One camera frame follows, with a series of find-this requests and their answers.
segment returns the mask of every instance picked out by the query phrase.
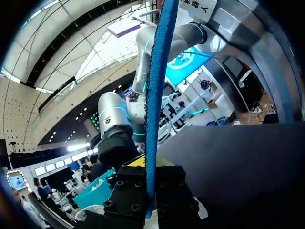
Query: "black panel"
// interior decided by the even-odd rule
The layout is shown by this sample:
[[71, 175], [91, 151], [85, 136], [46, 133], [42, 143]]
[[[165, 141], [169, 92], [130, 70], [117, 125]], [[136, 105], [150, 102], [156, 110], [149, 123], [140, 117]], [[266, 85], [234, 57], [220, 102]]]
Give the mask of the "black panel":
[[208, 220], [239, 224], [212, 228], [280, 228], [303, 222], [304, 135], [305, 122], [188, 126], [158, 155], [183, 166]]

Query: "curved ceiling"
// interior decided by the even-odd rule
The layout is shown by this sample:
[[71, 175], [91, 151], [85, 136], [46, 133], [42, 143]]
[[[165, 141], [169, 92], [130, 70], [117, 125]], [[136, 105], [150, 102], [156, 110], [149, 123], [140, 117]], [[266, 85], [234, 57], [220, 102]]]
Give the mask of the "curved ceiling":
[[106, 27], [101, 26], [111, 23], [136, 3], [125, 5], [129, 0], [49, 2], [21, 28], [3, 68], [28, 86], [54, 91], [77, 73], [105, 33]]

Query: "blue cable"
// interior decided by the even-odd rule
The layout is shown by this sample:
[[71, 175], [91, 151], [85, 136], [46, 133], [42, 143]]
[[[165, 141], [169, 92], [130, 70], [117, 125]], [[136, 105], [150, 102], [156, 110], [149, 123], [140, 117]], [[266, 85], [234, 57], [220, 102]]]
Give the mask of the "blue cable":
[[151, 66], [148, 73], [146, 97], [146, 182], [149, 204], [146, 218], [149, 219], [154, 207], [156, 154], [162, 92], [173, 32], [176, 24], [178, 0], [165, 0], [160, 22], [152, 48]]

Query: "monitor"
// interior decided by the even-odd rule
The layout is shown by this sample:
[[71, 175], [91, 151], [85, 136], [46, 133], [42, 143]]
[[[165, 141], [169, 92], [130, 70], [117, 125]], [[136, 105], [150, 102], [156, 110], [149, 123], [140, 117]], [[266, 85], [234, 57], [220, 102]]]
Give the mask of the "monitor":
[[80, 168], [80, 165], [77, 163], [77, 161], [73, 162], [72, 164], [69, 164], [69, 168], [71, 170], [77, 170]]
[[9, 177], [9, 180], [10, 180], [10, 185], [16, 191], [19, 191], [19, 190], [22, 190], [22, 189], [26, 188], [25, 183], [24, 183], [23, 178], [22, 178], [21, 175]]

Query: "white robotic arm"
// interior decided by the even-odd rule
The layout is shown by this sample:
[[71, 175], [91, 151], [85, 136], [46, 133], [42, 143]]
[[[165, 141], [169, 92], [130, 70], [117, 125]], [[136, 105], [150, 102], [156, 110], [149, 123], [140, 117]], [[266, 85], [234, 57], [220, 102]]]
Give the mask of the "white robotic arm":
[[[137, 102], [124, 101], [113, 92], [103, 94], [99, 99], [99, 120], [102, 139], [106, 139], [117, 132], [126, 132], [129, 137], [133, 135], [144, 136], [145, 118], [145, 92], [143, 92], [150, 58], [154, 44], [156, 27], [147, 26], [137, 35], [138, 66], [132, 89], [141, 93]], [[173, 60], [186, 49], [206, 41], [206, 33], [200, 23], [191, 22], [177, 27], [174, 30], [168, 62]]]

